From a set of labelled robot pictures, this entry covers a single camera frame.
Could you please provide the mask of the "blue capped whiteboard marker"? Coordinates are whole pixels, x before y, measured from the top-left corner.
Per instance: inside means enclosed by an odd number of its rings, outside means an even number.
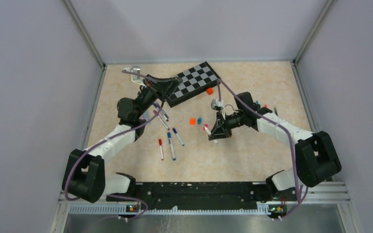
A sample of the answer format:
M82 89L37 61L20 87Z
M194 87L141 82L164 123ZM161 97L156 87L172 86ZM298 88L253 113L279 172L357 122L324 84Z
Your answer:
M159 143L159 149L160 149L160 158L161 158L161 161L163 161L164 160L164 152L163 152L162 139L158 139L158 143Z

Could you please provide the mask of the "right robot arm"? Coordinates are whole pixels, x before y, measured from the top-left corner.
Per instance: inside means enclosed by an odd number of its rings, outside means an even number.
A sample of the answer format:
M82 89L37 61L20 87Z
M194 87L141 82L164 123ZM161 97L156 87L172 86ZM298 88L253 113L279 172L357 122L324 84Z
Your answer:
M235 101L238 109L228 115L221 100L212 100L211 108L217 113L208 139L230 138L233 129L247 126L288 146L294 165L266 179L265 193L269 199L278 200L285 190L300 185L315 187L341 171L338 154L327 132L314 133L288 123L273 110L254 102L249 92L238 94Z

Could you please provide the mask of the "purple whiteboard marker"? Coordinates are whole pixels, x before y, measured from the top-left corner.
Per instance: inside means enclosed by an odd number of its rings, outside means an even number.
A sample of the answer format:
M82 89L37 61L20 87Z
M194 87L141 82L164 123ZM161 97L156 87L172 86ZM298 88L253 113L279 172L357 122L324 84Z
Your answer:
M161 112L161 115L163 116L165 121L169 121L169 117L168 117L167 113L162 109L162 107L156 102L154 102L153 105L158 111Z

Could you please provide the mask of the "white marker blue cap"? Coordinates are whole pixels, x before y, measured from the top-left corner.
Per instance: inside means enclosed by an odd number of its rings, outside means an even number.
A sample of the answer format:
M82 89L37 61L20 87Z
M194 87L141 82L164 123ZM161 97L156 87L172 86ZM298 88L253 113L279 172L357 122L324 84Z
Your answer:
M171 137L171 133L170 132L167 133L167 137L168 137L168 142L169 142L169 147L170 147L170 154L171 154L172 160L176 161L176 155L175 155L173 141L172 141L172 137Z

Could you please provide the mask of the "white marker grey cap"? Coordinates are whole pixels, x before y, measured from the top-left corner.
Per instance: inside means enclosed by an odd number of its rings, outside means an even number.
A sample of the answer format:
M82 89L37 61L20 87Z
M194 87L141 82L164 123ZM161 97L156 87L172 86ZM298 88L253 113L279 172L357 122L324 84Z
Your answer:
M170 130L170 127L167 125L166 121L160 116L160 114L156 111L153 110L153 113L156 115L156 117L160 120L160 122L163 124L163 126L166 128L166 130Z

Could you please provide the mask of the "white marker with pink band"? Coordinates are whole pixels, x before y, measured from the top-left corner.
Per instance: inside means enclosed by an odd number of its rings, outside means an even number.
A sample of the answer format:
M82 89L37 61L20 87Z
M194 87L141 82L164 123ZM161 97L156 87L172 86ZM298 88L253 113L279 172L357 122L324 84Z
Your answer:
M208 128L203 128L204 129L204 131L206 131L207 132L207 134L210 136L211 135L211 131L208 129Z

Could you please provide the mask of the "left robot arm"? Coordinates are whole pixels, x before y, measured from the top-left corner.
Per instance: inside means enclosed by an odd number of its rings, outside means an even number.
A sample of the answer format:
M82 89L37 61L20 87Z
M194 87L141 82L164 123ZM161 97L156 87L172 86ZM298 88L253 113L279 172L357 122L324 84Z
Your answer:
M83 199L95 203L106 189L127 201L136 196L136 187L124 175L118 175L119 186L108 183L105 165L142 136L148 121L141 116L156 100L165 103L181 83L179 77L159 79L143 76L136 98L121 98L117 102L119 123L113 131L95 145L84 150L74 149L69 154L62 182L66 200Z

